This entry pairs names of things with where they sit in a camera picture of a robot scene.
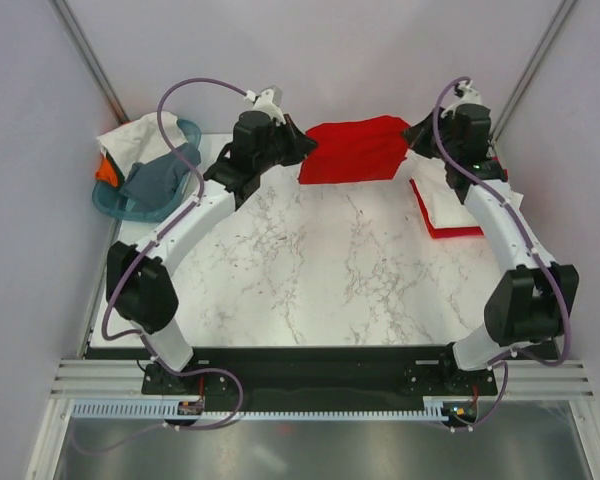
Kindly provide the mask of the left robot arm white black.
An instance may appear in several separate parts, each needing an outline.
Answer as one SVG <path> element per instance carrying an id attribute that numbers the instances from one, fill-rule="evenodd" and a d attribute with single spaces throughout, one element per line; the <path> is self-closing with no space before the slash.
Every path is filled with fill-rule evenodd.
<path id="1" fill-rule="evenodd" d="M 193 348 L 175 319 L 179 300 L 174 273 L 207 233 L 259 189 L 267 171 L 300 164 L 316 146 L 290 115 L 275 119 L 262 111 L 246 111 L 204 173 L 201 190 L 140 241 L 118 241 L 109 248 L 105 313 L 117 313 L 133 326 L 176 392 L 195 389 L 200 371 L 190 362 Z"/>

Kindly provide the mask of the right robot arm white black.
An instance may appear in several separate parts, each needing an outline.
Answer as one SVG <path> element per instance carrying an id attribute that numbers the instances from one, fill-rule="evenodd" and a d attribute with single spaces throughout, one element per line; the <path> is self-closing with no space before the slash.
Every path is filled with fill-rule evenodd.
<path id="1" fill-rule="evenodd" d="M 450 111 L 435 107 L 403 134 L 415 153 L 443 160 L 447 185 L 478 223 L 502 272 L 485 304 L 483 324 L 455 342 L 454 359 L 438 368 L 440 386 L 453 394 L 473 383 L 474 370 L 508 356 L 536 360 L 535 344 L 563 339 L 555 366 L 571 346 L 579 274 L 541 245 L 514 203 L 508 175 L 489 153 L 490 128 L 487 107 L 464 103 Z"/>

